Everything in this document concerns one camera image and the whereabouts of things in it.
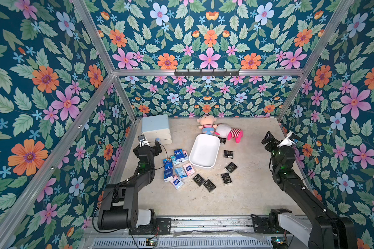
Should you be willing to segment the pink floral Tempo tissue pack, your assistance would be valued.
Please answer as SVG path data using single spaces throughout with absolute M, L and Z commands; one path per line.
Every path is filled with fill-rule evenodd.
M 186 150 L 183 151 L 183 159 L 182 162 L 187 162 L 189 161 L 189 155 Z

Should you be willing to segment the white plastic storage box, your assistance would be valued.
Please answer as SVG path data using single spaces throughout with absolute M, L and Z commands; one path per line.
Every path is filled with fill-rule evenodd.
M 216 164 L 220 140 L 218 137 L 199 134 L 193 144 L 189 160 L 192 166 L 203 169 L 213 168 Z

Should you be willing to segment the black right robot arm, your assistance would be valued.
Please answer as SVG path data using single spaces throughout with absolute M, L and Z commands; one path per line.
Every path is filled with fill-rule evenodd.
M 353 222 L 324 206 L 294 171 L 298 141 L 293 132 L 281 141 L 267 132 L 261 143 L 271 154 L 269 168 L 275 184 L 294 200 L 309 221 L 302 221 L 287 209 L 272 209 L 269 228 L 291 233 L 309 249 L 355 249 L 357 236 Z

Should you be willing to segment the blue cartoon tissue pack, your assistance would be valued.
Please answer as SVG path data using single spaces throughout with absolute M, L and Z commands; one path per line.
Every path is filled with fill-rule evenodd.
M 164 159 L 163 164 L 164 164 L 164 170 L 165 171 L 173 168 L 173 163 L 172 163 L 171 158 Z

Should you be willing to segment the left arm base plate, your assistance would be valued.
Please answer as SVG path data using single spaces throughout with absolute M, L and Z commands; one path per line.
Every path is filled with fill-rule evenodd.
M 129 235 L 168 235 L 171 232 L 171 222 L 171 218 L 156 218 L 148 225 L 132 228 Z

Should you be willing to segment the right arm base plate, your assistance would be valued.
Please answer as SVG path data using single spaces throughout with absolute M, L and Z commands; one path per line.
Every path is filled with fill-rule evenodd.
M 252 226 L 255 233 L 262 234 L 282 234 L 283 230 L 278 229 L 275 225 L 269 224 L 268 217 L 261 217 L 255 214 L 250 215 Z

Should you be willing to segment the dark blue Tempo tissue pack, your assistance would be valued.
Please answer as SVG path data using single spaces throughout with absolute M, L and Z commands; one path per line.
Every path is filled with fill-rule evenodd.
M 185 158 L 185 155 L 184 155 L 184 152 L 183 152 L 182 149 L 175 150 L 174 154 L 175 154 L 175 160 L 176 161 L 182 162 Z

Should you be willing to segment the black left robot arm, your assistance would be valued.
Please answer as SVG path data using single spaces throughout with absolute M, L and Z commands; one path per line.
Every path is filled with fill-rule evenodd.
M 154 210 L 140 209 L 138 201 L 139 192 L 155 178 L 155 157 L 162 152 L 158 141 L 152 144 L 143 141 L 134 149 L 139 162 L 133 176 L 105 188 L 96 222 L 101 232 L 153 226 Z

